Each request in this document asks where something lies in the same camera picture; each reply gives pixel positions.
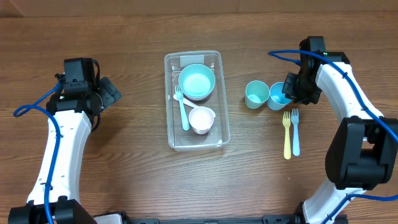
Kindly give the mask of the blue cup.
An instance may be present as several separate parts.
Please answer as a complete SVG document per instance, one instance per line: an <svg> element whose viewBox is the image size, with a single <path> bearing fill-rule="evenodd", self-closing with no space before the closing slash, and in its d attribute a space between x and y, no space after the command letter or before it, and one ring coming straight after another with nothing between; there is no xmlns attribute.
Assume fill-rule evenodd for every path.
<svg viewBox="0 0 398 224"><path fill-rule="evenodd" d="M267 101L269 109L279 111L292 102L282 92L284 82L277 82L270 88L270 98Z"/></svg>

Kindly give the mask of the yellow fork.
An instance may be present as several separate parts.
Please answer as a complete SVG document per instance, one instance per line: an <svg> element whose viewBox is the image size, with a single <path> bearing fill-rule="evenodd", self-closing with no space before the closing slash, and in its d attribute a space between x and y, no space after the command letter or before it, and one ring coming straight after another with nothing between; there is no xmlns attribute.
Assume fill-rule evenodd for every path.
<svg viewBox="0 0 398 224"><path fill-rule="evenodd" d="M284 159L289 160L292 156L291 145L290 145L290 113L288 111L284 112L282 118L282 124L285 128L285 138L284 138Z"/></svg>

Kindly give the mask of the green cup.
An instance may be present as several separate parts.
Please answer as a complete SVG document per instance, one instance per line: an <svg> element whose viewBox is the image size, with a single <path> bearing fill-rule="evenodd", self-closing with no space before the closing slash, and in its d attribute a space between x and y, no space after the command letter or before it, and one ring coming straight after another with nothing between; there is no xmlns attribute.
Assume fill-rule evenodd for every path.
<svg viewBox="0 0 398 224"><path fill-rule="evenodd" d="M249 82L245 89L245 104L249 109L260 108L270 97L268 85L260 80Z"/></svg>

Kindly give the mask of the teal bowl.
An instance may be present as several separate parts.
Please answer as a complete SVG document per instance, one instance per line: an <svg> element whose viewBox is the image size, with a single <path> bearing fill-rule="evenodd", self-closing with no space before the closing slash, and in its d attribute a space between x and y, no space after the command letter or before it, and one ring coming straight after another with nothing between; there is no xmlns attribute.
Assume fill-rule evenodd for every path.
<svg viewBox="0 0 398 224"><path fill-rule="evenodd" d="M201 101L207 99L210 95L211 92L202 92L202 93L184 93L184 95L192 101Z"/></svg>

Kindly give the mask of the light blue bowl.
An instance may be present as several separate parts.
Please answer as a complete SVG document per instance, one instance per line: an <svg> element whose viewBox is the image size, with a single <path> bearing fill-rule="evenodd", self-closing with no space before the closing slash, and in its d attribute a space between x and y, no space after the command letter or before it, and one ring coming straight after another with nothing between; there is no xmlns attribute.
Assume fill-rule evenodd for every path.
<svg viewBox="0 0 398 224"><path fill-rule="evenodd" d="M215 74L206 65L191 64L180 73L178 84L184 93L212 92L215 88Z"/></svg>

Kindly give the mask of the white plastic spoon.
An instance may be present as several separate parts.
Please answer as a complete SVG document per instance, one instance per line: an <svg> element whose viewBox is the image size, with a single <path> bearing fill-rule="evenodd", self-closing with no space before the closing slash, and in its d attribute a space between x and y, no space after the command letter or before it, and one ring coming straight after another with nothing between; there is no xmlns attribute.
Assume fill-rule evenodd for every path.
<svg viewBox="0 0 398 224"><path fill-rule="evenodd" d="M174 98L176 101L178 101L178 98L177 98L176 94L173 95L173 98ZM197 107L198 107L198 105L192 103L190 100L188 100L188 99L186 99L186 98L183 98L183 104L185 104L185 105L187 105L187 106L189 106L189 107L191 107L191 108L197 108ZM216 117L215 112L214 112L211 108L209 108L209 107L207 107L207 109L212 113L213 117L215 118L215 117Z"/></svg>

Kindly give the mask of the pink cup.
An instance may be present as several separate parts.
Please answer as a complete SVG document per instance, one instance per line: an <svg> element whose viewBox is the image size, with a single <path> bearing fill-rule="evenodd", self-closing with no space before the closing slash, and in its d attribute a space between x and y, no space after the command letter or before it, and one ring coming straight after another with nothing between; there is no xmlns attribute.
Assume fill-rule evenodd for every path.
<svg viewBox="0 0 398 224"><path fill-rule="evenodd" d="M212 127L214 120L212 110L204 106L192 109L188 115L188 121L197 134L206 134Z"/></svg>

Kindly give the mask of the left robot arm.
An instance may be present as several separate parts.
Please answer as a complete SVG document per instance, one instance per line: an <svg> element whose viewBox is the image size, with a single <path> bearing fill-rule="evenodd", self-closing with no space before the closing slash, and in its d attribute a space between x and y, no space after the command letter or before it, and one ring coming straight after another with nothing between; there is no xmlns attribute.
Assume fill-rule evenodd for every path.
<svg viewBox="0 0 398 224"><path fill-rule="evenodd" d="M9 223L124 223L122 213L92 217L80 203L79 181L83 151L90 133L96 130L101 112L121 98L107 77L100 76L92 58L64 61L57 84L39 98L49 101L19 107L18 118L30 110L48 117L48 137L40 172L23 207L9 212Z"/></svg>

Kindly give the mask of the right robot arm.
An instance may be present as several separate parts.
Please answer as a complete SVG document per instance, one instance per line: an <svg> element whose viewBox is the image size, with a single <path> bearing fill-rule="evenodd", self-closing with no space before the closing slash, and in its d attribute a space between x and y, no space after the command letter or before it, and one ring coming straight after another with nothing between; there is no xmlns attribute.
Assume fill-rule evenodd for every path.
<svg viewBox="0 0 398 224"><path fill-rule="evenodd" d="M330 52L322 36L302 40L298 73L289 73L282 92L294 103L316 104L325 94L339 127L325 157L326 179L302 202L290 223L347 223L341 211L354 199L382 202L397 196L367 192L387 183L397 155L397 119L386 118L367 99L344 52Z"/></svg>

